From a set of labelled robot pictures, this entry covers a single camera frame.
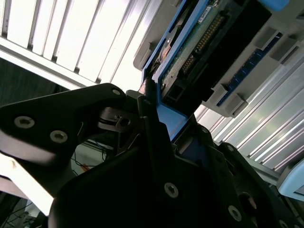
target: blue plastic frame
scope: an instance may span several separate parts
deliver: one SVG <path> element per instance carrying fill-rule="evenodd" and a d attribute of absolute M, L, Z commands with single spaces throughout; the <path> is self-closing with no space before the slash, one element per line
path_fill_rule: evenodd
<path fill-rule="evenodd" d="M 168 26 L 166 32 L 162 36 L 160 42 L 158 43 L 157 47 L 153 51 L 152 55 L 150 56 L 149 60 L 147 61 L 146 65 L 142 70 L 142 83 L 146 78 L 146 71 L 150 64 L 152 64 L 152 60 L 159 53 L 160 49 L 162 48 L 162 44 L 164 43 L 166 36 L 168 35 L 169 31 L 174 25 L 178 15 L 180 14 L 183 6 L 185 5 L 187 0 L 183 0 L 180 4 L 179 9 L 177 10 L 174 18 L 172 19 L 170 25 Z M 155 72 L 152 79 L 155 81 L 157 86 L 157 112 L 159 119 L 162 123 L 166 124 L 170 139 L 173 140 L 174 137 L 179 133 L 179 131 L 183 128 L 186 124 L 188 117 L 173 108 L 165 105 L 162 102 L 162 95 L 161 95 L 161 79 L 164 76 L 166 70 L 168 69 L 169 65 L 177 55 L 178 51 L 180 50 L 181 46 L 185 42 L 187 36 L 190 34 L 191 30 L 193 29 L 194 25 L 199 20 L 200 16 L 202 15 L 203 11 L 205 10 L 207 3 L 209 0 L 199 0 L 196 7 L 194 8 L 193 12 L 191 13 L 188 21 L 186 22 L 184 28 L 180 32 L 178 38 L 176 39 L 174 45 L 172 46 L 166 60 L 160 65 L 160 67 Z M 284 8 L 289 0 L 260 0 L 263 4 L 270 7 L 275 11 L 280 11 Z"/>

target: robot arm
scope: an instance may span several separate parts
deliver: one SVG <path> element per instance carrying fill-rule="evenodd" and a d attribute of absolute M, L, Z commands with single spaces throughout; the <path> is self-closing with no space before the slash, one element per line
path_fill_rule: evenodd
<path fill-rule="evenodd" d="M 51 195 L 49 228 L 302 227 L 236 148 L 215 145 L 206 128 L 189 123 L 172 146 L 153 93 L 101 84 L 11 104 L 0 115 L 2 155 Z M 76 146 L 104 131 L 119 136 L 116 155 L 63 180 Z M 33 191 L 25 194 L 39 204 Z"/>

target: screw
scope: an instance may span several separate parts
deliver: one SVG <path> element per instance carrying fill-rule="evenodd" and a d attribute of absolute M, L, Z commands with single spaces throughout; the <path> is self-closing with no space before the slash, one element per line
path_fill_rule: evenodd
<path fill-rule="evenodd" d="M 60 130 L 52 131 L 49 137 L 56 143 L 64 143 L 67 140 L 67 134 Z"/>
<path fill-rule="evenodd" d="M 165 183 L 165 192 L 167 193 L 168 196 L 170 196 L 171 198 L 176 198 L 178 197 L 179 195 L 179 190 L 177 189 L 177 187 L 168 182 L 168 183 Z"/>
<path fill-rule="evenodd" d="M 14 124 L 19 128 L 28 129 L 35 125 L 35 121 L 28 116 L 19 116 L 14 120 Z"/>
<path fill-rule="evenodd" d="M 230 146 L 230 145 L 228 145 L 228 146 L 227 146 L 227 148 L 228 148 L 228 150 L 230 150 L 231 152 L 233 152 L 233 151 L 234 151 L 233 147 L 232 147 L 232 146 Z"/>
<path fill-rule="evenodd" d="M 201 129 L 202 129 L 202 131 L 203 131 L 204 133 L 208 133 L 208 130 L 207 130 L 206 128 L 201 127 Z"/>
<path fill-rule="evenodd" d="M 279 223 L 282 228 L 288 228 L 287 224 L 283 220 L 279 220 Z"/>
<path fill-rule="evenodd" d="M 151 104 L 151 102 L 150 102 L 150 101 L 148 101 L 147 99 L 145 99 L 145 100 L 144 100 L 144 102 L 145 102 L 145 103 L 147 103 L 148 105 L 150 105 L 150 104 Z"/>
<path fill-rule="evenodd" d="M 116 95 L 120 95 L 120 92 L 117 89 L 112 89 L 112 92 L 115 93 Z"/>
<path fill-rule="evenodd" d="M 242 215 L 235 206 L 230 205 L 228 211 L 234 220 L 238 222 L 242 221 Z"/>

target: blue connector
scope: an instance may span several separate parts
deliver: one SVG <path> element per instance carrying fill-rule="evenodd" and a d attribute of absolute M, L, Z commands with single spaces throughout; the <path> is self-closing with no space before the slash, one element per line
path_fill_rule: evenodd
<path fill-rule="evenodd" d="M 273 48 L 273 46 L 282 37 L 282 33 L 278 33 L 264 50 L 256 49 L 253 54 L 247 59 L 245 64 L 234 74 L 233 78 L 226 85 L 227 92 L 217 103 L 220 106 L 229 97 L 229 95 L 238 87 L 239 84 L 250 74 L 256 65 L 263 59 L 263 57 Z"/>

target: cable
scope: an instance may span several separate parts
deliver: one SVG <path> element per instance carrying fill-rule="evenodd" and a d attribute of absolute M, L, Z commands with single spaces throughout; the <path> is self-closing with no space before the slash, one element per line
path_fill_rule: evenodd
<path fill-rule="evenodd" d="M 95 167 L 95 165 L 83 165 L 79 161 L 75 160 L 74 158 L 71 158 L 71 160 L 75 161 L 76 165 L 79 165 L 82 167 Z"/>
<path fill-rule="evenodd" d="M 25 209 L 26 207 L 28 207 L 28 206 L 31 205 L 31 204 L 33 204 L 33 202 L 31 202 L 30 204 L 26 205 L 25 207 L 22 207 L 22 208 L 20 208 L 20 209 L 18 209 L 18 210 L 16 210 L 16 211 L 13 211 L 12 213 L 10 213 L 10 214 L 8 215 L 7 219 L 5 220 L 3 227 L 5 227 L 5 225 L 6 225 L 7 223 L 16 220 L 16 219 L 13 219 L 12 221 L 9 221 L 9 218 L 10 218 L 11 215 L 15 215 L 16 212 Z"/>
<path fill-rule="evenodd" d="M 105 153 L 105 147 L 103 147 L 102 145 L 100 145 L 96 140 L 94 140 L 96 145 L 102 150 L 101 153 L 102 153 L 102 158 L 101 158 L 101 162 L 104 162 L 106 160 L 106 153 Z"/>
<path fill-rule="evenodd" d="M 21 208 L 21 209 L 19 209 L 19 210 L 16 210 L 16 211 L 14 211 L 14 212 L 12 212 L 10 215 L 15 214 L 16 212 L 25 209 L 26 207 L 28 207 L 28 206 L 31 205 L 31 204 L 33 204 L 33 203 L 30 203 L 30 204 L 26 205 L 25 207 L 23 207 L 23 208 Z"/>
<path fill-rule="evenodd" d="M 72 170 L 73 171 L 73 173 L 75 173 L 76 174 L 76 176 L 78 176 L 78 173 L 75 171 L 75 170 Z"/>

